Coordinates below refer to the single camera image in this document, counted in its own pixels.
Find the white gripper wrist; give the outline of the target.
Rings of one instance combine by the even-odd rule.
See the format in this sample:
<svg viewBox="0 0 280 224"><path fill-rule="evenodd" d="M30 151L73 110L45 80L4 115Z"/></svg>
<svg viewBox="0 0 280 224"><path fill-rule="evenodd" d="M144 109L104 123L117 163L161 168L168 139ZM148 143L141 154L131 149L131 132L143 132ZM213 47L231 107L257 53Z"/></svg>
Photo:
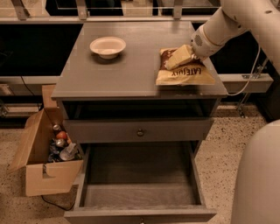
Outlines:
<svg viewBox="0 0 280 224"><path fill-rule="evenodd" d="M191 36L191 45L182 45L176 49L171 57L164 63L167 70L175 69L194 59L206 59L221 49L221 45L213 43L204 31L205 26L201 25Z"/></svg>

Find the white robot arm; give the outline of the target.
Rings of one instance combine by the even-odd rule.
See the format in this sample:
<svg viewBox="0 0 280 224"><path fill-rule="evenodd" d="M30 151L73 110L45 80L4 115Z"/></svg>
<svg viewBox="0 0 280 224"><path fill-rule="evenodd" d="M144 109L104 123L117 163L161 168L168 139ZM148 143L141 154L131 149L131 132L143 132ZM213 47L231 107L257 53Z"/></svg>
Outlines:
<svg viewBox="0 0 280 224"><path fill-rule="evenodd" d="M220 0L220 8L192 35L192 56L203 60L249 31L280 72L279 24L276 0ZM243 151L231 224L280 224L279 120L259 129Z"/></svg>

